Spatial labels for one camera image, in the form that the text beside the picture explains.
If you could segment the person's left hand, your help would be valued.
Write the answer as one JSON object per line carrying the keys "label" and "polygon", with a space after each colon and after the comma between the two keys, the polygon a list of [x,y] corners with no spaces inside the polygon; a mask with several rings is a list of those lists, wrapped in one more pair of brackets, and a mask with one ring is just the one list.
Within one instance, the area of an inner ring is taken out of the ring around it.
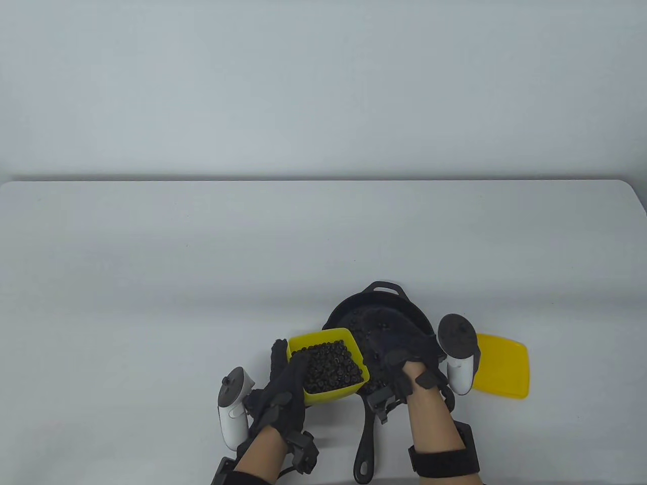
{"label": "person's left hand", "polygon": [[308,365],[307,354],[288,358],[286,339],[274,342],[269,382],[261,390],[252,391],[246,401],[253,419],[251,437],[256,437],[268,426],[283,438],[302,432],[306,411],[304,381]]}

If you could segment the person's right hand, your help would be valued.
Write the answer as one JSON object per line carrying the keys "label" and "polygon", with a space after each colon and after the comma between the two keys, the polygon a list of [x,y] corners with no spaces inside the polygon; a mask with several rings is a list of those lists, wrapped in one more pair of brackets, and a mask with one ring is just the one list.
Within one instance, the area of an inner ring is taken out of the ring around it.
{"label": "person's right hand", "polygon": [[426,390],[438,388],[448,411],[454,410],[455,397],[439,368],[446,353],[434,333],[424,333],[404,314],[385,308],[367,310],[361,326],[397,400],[406,403],[416,383]]}

